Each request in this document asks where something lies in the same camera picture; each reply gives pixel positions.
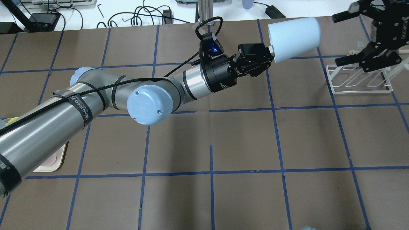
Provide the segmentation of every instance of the velcro strap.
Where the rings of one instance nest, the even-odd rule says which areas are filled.
[[[53,92],[52,97],[66,98],[81,114],[84,120],[84,128],[92,121],[92,112],[85,101],[76,92],[71,90],[58,90]]]
[[[21,176],[17,169],[12,165],[9,160],[7,160],[3,155],[0,154],[0,182],[3,184],[6,192],[3,197],[8,196],[8,194],[13,191],[17,185],[21,183]]]

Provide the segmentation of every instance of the blue tape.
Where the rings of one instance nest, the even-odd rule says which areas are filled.
[[[44,83],[44,86],[43,86],[43,91],[41,92],[40,99],[38,100],[38,105],[40,105],[41,101],[43,100],[43,96],[44,96],[45,89],[47,87],[48,79],[49,79],[49,77],[51,75],[51,69],[54,66],[55,58],[57,57],[58,50],[60,49],[61,41],[63,40],[63,35],[64,35],[64,31],[61,31],[60,40],[58,41],[57,49],[56,49],[56,51],[54,53],[54,57],[52,59],[50,69],[48,70],[47,78],[45,79],[45,83]]]
[[[138,230],[141,229],[142,224],[142,206],[144,203],[144,194],[145,194],[145,179],[146,179],[146,165],[148,162],[148,148],[149,148],[149,134],[151,132],[151,126],[148,126],[146,131],[146,144],[145,144],[145,158],[144,158],[144,170],[142,176],[142,185],[141,185],[141,198],[139,202],[139,217],[138,217]]]
[[[325,71],[324,61],[322,60],[321,52],[320,52],[320,50],[319,50],[319,47],[317,47],[317,51],[318,51],[318,55],[320,56],[320,59],[319,59],[319,60],[320,60],[320,62],[321,62],[322,71],[324,72],[325,80],[326,80],[326,82],[327,82],[327,87],[328,87],[328,90],[329,90],[329,92],[330,92],[331,100],[332,100],[333,105],[334,105],[335,115],[337,116],[337,121],[338,121],[339,130],[341,131],[341,136],[342,136],[342,140],[343,140],[343,142],[344,142],[344,147],[345,147],[346,155],[347,155],[347,157],[348,157],[349,165],[350,165],[350,167],[351,167],[352,178],[353,178],[353,180],[354,180],[355,189],[356,189],[357,194],[358,194],[358,200],[359,200],[359,203],[360,203],[360,206],[361,206],[362,215],[363,215],[363,217],[364,217],[365,225],[366,225],[366,228],[367,228],[368,230],[371,230],[371,227],[370,227],[369,221],[368,221],[368,217],[367,217],[367,215],[366,215],[365,207],[364,207],[364,202],[362,201],[361,191],[360,191],[360,188],[359,188],[359,185],[358,185],[358,181],[357,181],[357,178],[356,178],[354,166],[353,166],[353,163],[352,163],[352,160],[351,160],[351,155],[350,155],[350,152],[349,152],[348,144],[347,144],[347,142],[346,142],[346,137],[345,137],[344,129],[342,128],[341,118],[340,118],[339,113],[338,113],[338,108],[337,108],[337,104],[336,104],[336,102],[335,102],[334,95],[333,95],[333,93],[332,93],[332,91],[331,91],[331,86],[330,86],[330,84],[329,84],[328,75],[327,75],[327,72]]]
[[[70,212],[68,213],[68,220],[67,220],[66,230],[69,230],[69,229],[70,229],[72,211],[73,211],[73,209],[74,209],[75,197],[76,197],[76,192],[77,192],[77,189],[78,189],[79,179],[80,179],[80,176],[81,176],[82,164],[83,164],[83,162],[84,162],[84,153],[85,153],[85,150],[86,150],[86,148],[87,148],[88,136],[89,136],[89,134],[90,134],[90,129],[91,129],[91,124],[88,125],[87,133],[86,133],[86,135],[85,135],[84,146],[83,146],[83,149],[82,149],[81,159],[80,159],[80,162],[79,162],[78,172],[77,172],[77,176],[76,176],[76,180],[75,180],[75,185],[74,185],[74,192],[72,193],[72,199],[71,199],[71,205],[70,205]]]
[[[11,51],[12,51],[12,49],[13,49],[13,47],[14,47],[14,44],[16,43],[17,36],[18,36],[18,34],[16,34],[16,36],[14,37],[13,43],[11,44],[11,47],[10,47],[10,49],[9,49],[9,52],[7,53],[6,59],[4,60],[4,63],[3,63],[3,66],[2,66],[1,69],[0,69],[0,74],[3,73],[4,67],[6,66],[6,62],[7,62],[7,60],[8,60],[9,57],[10,57]]]
[[[105,42],[105,48],[103,50],[103,56],[102,56],[102,61],[101,61],[101,68],[103,67],[103,64],[105,62],[105,56],[106,56],[106,50],[108,49],[108,42],[109,42],[109,36],[111,35],[111,28],[108,29],[108,35],[106,37],[106,42]]]
[[[213,145],[210,145],[210,208],[211,208],[211,229],[215,229],[214,222],[214,180],[213,180]]]
[[[263,42],[263,34],[261,32],[261,26],[260,26],[260,20],[257,20],[257,25],[258,25],[258,31],[260,33],[260,40],[262,43]],[[282,181],[283,181],[283,192],[284,192],[284,201],[285,201],[285,209],[287,211],[287,220],[288,220],[288,227],[289,230],[292,230],[292,222],[291,222],[291,214],[290,214],[290,205],[288,202],[288,195],[287,195],[287,183],[285,182],[285,168],[284,168],[284,163],[283,163],[283,156],[281,154],[281,144],[280,144],[280,137],[279,137],[279,131],[277,127],[277,120],[276,120],[276,112],[275,112],[275,107],[274,107],[274,101],[273,101],[273,96],[271,93],[271,85],[270,85],[270,76],[268,73],[268,70],[265,71],[266,76],[267,76],[267,86],[268,86],[268,93],[270,96],[270,103],[271,103],[271,108],[273,112],[273,122],[274,122],[274,130],[275,130],[275,135],[276,135],[276,141],[277,141],[277,149],[279,152],[279,160],[280,160],[280,170],[282,174]]]

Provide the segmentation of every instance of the blue tape grid line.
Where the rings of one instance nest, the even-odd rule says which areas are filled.
[[[354,167],[356,171],[365,170],[391,170],[391,169],[409,169],[409,165],[398,166],[371,166],[371,167]],[[286,173],[299,172],[327,172],[327,171],[350,171],[351,168],[312,168],[312,169],[285,169]],[[115,177],[151,177],[151,176],[191,176],[191,175],[207,175],[207,174],[271,174],[281,173],[281,169],[267,170],[232,170],[232,171],[195,171],[195,172],[178,172],[178,173],[132,173],[132,174],[95,174],[95,175],[80,175],[80,178],[115,178]],[[76,175],[63,176],[28,176],[26,179],[62,179],[76,178]]]
[[[61,41],[63,39],[63,35],[64,35],[64,31],[61,31],[60,40],[58,41],[57,49],[55,50],[54,57],[52,59],[50,69],[48,70],[47,78],[45,79],[44,86],[43,86],[43,91],[41,92],[40,99],[38,100],[38,105],[40,105],[41,101],[43,100],[45,88],[47,87],[48,79],[50,78],[50,74],[51,74],[51,70],[52,70],[52,68],[54,66],[55,58],[57,57],[58,50],[60,49],[60,45],[61,45]]]
[[[11,47],[10,47],[10,50],[9,50],[9,52],[7,53],[6,59],[4,60],[4,63],[3,63],[3,66],[2,66],[1,69],[0,69],[0,74],[3,73],[4,67],[6,66],[6,62],[7,62],[7,60],[8,60],[9,57],[10,57],[11,51],[12,51],[12,49],[13,49],[13,47],[14,47],[14,44],[16,43],[17,36],[18,36],[18,34],[16,34],[16,36],[14,37],[13,43],[11,44]]]
[[[213,145],[210,145],[210,209],[211,209],[211,230],[215,229],[214,222],[214,181],[213,181]]]
[[[138,230],[141,229],[141,225],[142,225],[142,207],[144,204],[144,195],[145,195],[146,165],[148,163],[148,148],[149,148],[150,132],[151,132],[151,127],[148,126],[148,130],[146,131],[146,144],[145,144],[144,170],[142,174],[141,198],[139,200]]]
[[[156,40],[155,40],[155,51],[153,54],[153,70],[152,70],[152,78],[155,77],[155,68],[156,68],[156,57],[157,57],[157,43],[159,40],[159,25],[156,29]],[[141,185],[141,198],[139,201],[139,216],[138,216],[138,230],[141,230],[142,226],[142,207],[144,204],[144,195],[145,195],[145,180],[146,180],[146,165],[148,163],[148,148],[149,148],[149,134],[151,132],[151,127],[148,126],[146,131],[146,145],[145,145],[145,157],[144,157],[144,170],[142,175],[142,185]]]
[[[84,147],[82,149],[81,160],[80,160],[79,166],[78,166],[78,172],[77,172],[77,175],[76,175],[74,192],[72,193],[70,212],[68,213],[68,220],[67,220],[66,230],[70,229],[72,211],[74,210],[75,197],[76,197],[76,192],[77,192],[77,189],[78,189],[79,179],[80,179],[80,176],[81,176],[82,163],[84,162],[84,153],[85,153],[85,150],[87,149],[88,136],[89,136],[89,133],[90,133],[90,129],[91,129],[91,124],[88,125],[87,134],[85,135]]]
[[[102,56],[102,61],[101,61],[100,68],[103,67],[103,64],[105,62],[106,50],[108,49],[108,43],[109,43],[110,35],[111,35],[111,28],[108,29],[108,35],[106,36],[105,48],[104,48],[104,51],[103,51],[103,56]]]
[[[257,19],[257,25],[258,25],[258,31],[260,33],[260,40],[261,43],[264,43],[263,40],[263,34],[261,32],[261,26],[260,26],[260,20]],[[292,222],[291,222],[291,213],[290,213],[290,205],[288,202],[288,194],[287,194],[287,183],[285,182],[285,168],[284,168],[284,163],[283,163],[283,155],[281,154],[281,144],[280,144],[280,136],[279,136],[279,131],[277,127],[277,120],[276,120],[276,111],[274,108],[274,100],[271,92],[271,86],[270,86],[270,76],[268,74],[268,70],[265,71],[267,75],[267,86],[268,86],[268,93],[270,96],[270,103],[271,103],[271,108],[272,108],[272,115],[273,115],[273,122],[274,122],[274,130],[275,130],[275,135],[276,135],[276,141],[277,141],[277,149],[279,153],[279,159],[280,159],[280,170],[281,170],[281,178],[283,181],[283,192],[284,192],[284,201],[285,201],[285,209],[287,211],[287,219],[288,219],[288,227],[289,230],[292,230]]]
[[[321,56],[321,52],[320,52],[320,50],[319,50],[319,47],[317,47],[317,51],[318,51],[318,55]],[[367,228],[368,230],[371,230],[371,227],[370,227],[369,221],[368,221],[368,217],[367,217],[367,215],[366,215],[365,207],[364,207],[364,202],[362,201],[361,191],[360,191],[360,189],[359,189],[359,185],[358,185],[358,181],[357,181],[357,178],[356,178],[356,174],[355,174],[354,166],[353,166],[353,163],[352,163],[351,155],[350,155],[350,153],[349,153],[348,144],[347,144],[347,142],[346,142],[346,137],[345,137],[344,129],[342,128],[342,123],[341,123],[341,118],[340,118],[339,113],[338,113],[337,103],[335,102],[334,95],[333,95],[333,93],[332,93],[332,91],[331,91],[331,86],[330,86],[330,84],[329,84],[328,75],[327,75],[327,72],[325,71],[324,61],[323,61],[322,58],[320,58],[320,62],[321,62],[322,71],[324,72],[325,79],[326,79],[326,82],[327,82],[327,87],[328,87],[328,90],[329,90],[330,95],[331,95],[331,100],[332,100],[333,105],[334,105],[335,115],[337,116],[338,126],[339,126],[339,129],[340,129],[340,131],[341,131],[341,136],[342,136],[342,139],[343,139],[343,141],[344,141],[344,147],[345,147],[346,155],[347,155],[347,157],[348,157],[349,165],[350,165],[350,168],[351,168],[351,172],[352,172],[352,177],[353,177],[353,180],[354,180],[355,188],[356,188],[356,191],[357,191],[357,194],[358,194],[358,200],[359,200],[359,203],[360,203],[360,205],[361,205],[361,210],[362,210],[362,215],[363,215],[363,217],[364,217],[365,225],[366,225],[366,228]]]
[[[10,197],[11,197],[11,195],[9,195],[7,197],[6,203],[4,204],[3,211],[2,211],[1,217],[0,217],[0,226],[1,226],[1,223],[3,223],[4,214],[6,213],[6,209],[7,209],[7,205],[9,204]]]

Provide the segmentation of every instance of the robotic arm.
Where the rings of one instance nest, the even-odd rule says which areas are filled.
[[[201,35],[200,58],[192,68],[169,77],[135,78],[100,68],[79,68],[70,87],[54,92],[49,100],[0,130],[0,193],[7,196],[21,178],[107,107],[127,111],[140,124],[153,125],[185,103],[236,85],[238,77],[258,76],[273,59],[280,62],[316,48],[320,42],[315,18],[271,24],[269,31],[270,36],[275,33],[282,38],[270,39],[270,47],[240,44],[231,57],[223,55],[213,33]],[[297,38],[294,44],[295,32],[313,35],[304,36],[304,42]]]
[[[402,62],[398,49],[409,44],[409,1],[382,0],[384,6],[373,5],[373,1],[359,0],[348,11],[333,15],[335,23],[360,14],[373,19],[371,42],[358,54],[337,58],[337,66],[359,63],[364,72],[370,72]]]

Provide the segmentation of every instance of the silver arm segment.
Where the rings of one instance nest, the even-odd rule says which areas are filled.
[[[98,68],[86,68],[87,71],[85,72],[82,69],[76,71],[76,75],[73,76],[76,83],[68,87],[67,90],[80,93],[91,90],[93,87],[98,88],[116,83],[119,78],[121,81],[134,79],[134,77],[122,76]],[[160,87],[161,90],[167,92],[173,105],[171,112],[176,111],[180,105],[193,101],[191,94],[198,99],[212,93],[206,85],[201,66],[198,65],[175,75],[173,78],[169,77],[157,82],[128,83],[116,88],[101,90],[101,96],[97,92],[93,92],[82,96],[82,98],[93,117],[97,117],[103,112],[105,104],[107,107],[116,105],[118,109],[128,111],[131,117],[136,118],[139,115],[143,116],[141,114],[143,108],[138,110],[139,105],[128,104],[128,99],[142,86]],[[52,97],[22,115],[21,118],[58,100],[61,98]],[[133,107],[133,114],[132,111],[129,111],[129,107]],[[0,193],[7,196],[20,184],[21,178],[29,175],[82,129],[84,129],[84,119],[81,113],[72,104],[65,102],[0,136],[0,167],[4,165],[0,169]]]

